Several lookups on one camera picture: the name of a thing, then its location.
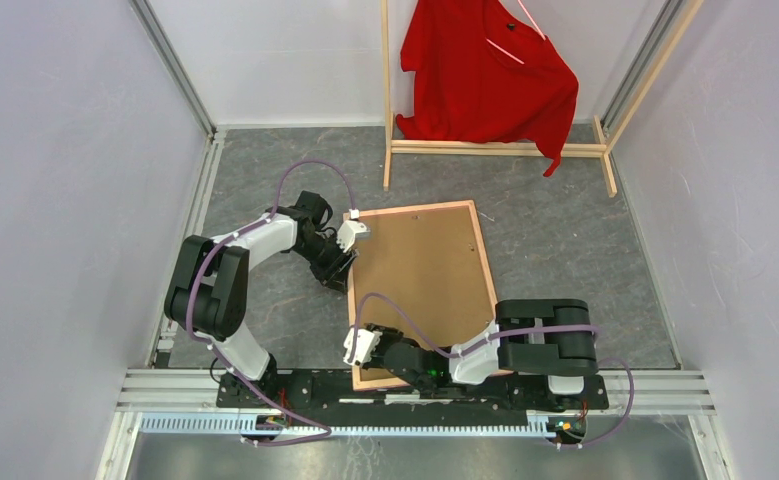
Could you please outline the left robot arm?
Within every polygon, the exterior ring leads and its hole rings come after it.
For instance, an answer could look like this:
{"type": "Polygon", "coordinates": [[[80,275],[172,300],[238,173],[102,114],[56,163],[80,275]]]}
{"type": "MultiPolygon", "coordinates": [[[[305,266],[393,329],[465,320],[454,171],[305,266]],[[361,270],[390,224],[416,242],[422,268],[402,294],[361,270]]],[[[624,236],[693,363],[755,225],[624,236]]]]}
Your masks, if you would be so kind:
{"type": "Polygon", "coordinates": [[[343,292],[357,256],[355,244],[369,227],[352,210],[340,227],[328,226],[333,210],[304,191],[289,207],[269,209],[255,222],[212,238],[183,240],[164,300],[164,315],[211,348],[255,407],[279,394],[274,357],[244,323],[251,271],[278,253],[294,252],[323,286],[343,292]]]}

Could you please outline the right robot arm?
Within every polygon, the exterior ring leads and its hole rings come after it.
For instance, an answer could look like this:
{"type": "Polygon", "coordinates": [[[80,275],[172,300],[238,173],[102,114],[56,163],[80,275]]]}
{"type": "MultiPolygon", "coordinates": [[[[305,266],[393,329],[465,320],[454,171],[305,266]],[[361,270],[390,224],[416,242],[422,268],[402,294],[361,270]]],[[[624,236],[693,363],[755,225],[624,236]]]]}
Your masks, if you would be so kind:
{"type": "Polygon", "coordinates": [[[440,347],[388,297],[385,301],[419,336],[361,320],[365,302],[356,308],[344,341],[343,361],[364,370],[381,369],[423,394],[441,395],[481,386],[500,371],[544,376],[545,400],[567,408],[583,393],[581,380],[599,371],[596,338],[588,304],[578,299],[500,301],[494,319],[463,343],[440,347]]]}

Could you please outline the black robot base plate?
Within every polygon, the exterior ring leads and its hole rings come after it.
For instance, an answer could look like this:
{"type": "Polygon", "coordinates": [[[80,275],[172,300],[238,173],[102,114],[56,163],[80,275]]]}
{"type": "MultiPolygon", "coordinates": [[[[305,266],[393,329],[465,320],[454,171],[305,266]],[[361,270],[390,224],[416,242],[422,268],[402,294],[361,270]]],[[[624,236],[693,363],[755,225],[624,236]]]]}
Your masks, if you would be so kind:
{"type": "Polygon", "coordinates": [[[260,382],[258,389],[275,403],[331,428],[520,426],[529,411],[563,416],[610,406],[599,375],[586,379],[576,394],[555,394],[546,377],[521,374],[421,393],[409,386],[358,391],[347,370],[295,369],[260,382]]]}

